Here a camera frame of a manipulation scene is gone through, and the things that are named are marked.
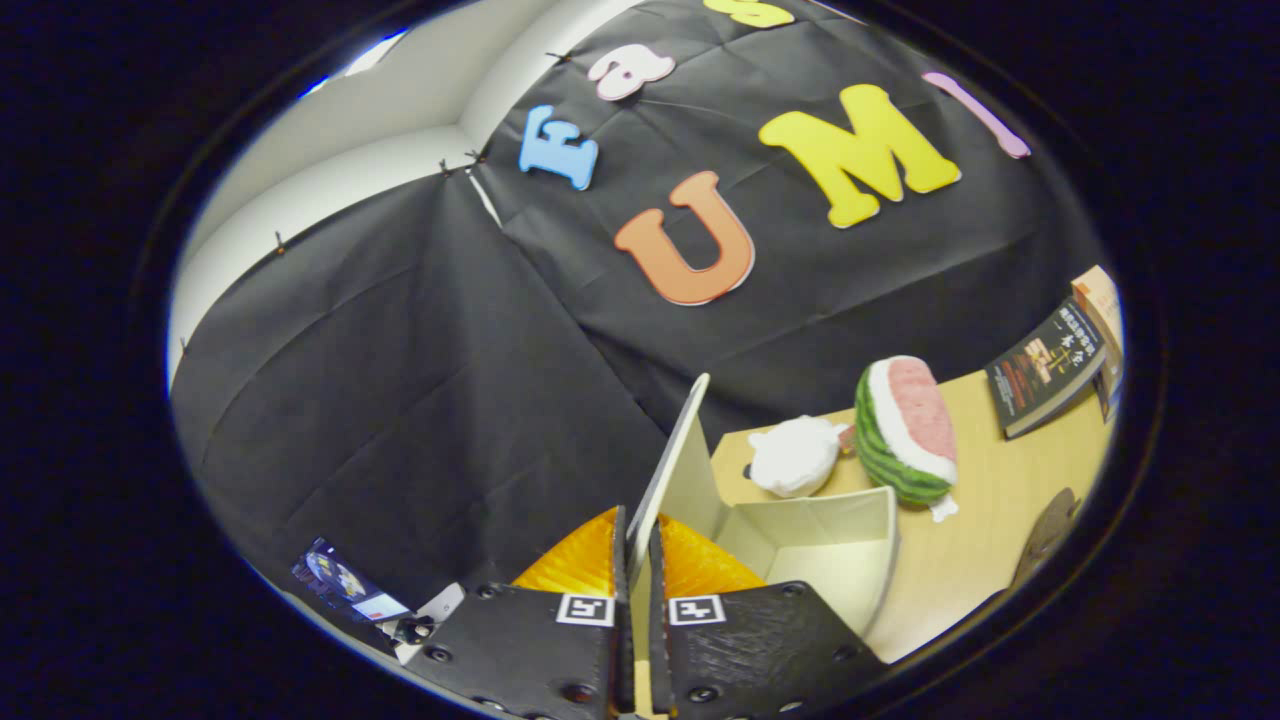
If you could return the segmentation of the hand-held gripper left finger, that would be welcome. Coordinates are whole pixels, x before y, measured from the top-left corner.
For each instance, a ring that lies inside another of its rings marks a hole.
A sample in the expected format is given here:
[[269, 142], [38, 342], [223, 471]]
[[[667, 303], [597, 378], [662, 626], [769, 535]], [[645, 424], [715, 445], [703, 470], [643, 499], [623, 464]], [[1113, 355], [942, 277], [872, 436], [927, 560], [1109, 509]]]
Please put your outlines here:
[[407, 673], [507, 719], [617, 719], [635, 707], [625, 557], [627, 512], [609, 509], [511, 584], [489, 582], [438, 623]]

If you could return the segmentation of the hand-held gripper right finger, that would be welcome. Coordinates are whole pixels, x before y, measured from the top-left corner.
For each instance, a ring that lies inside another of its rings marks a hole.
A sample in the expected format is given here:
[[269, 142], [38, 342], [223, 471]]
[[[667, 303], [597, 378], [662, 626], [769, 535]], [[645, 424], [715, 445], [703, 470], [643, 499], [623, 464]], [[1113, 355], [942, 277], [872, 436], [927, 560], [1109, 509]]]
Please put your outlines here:
[[653, 708], [672, 719], [819, 719], [888, 667], [805, 582], [759, 583], [685, 524], [648, 542]]

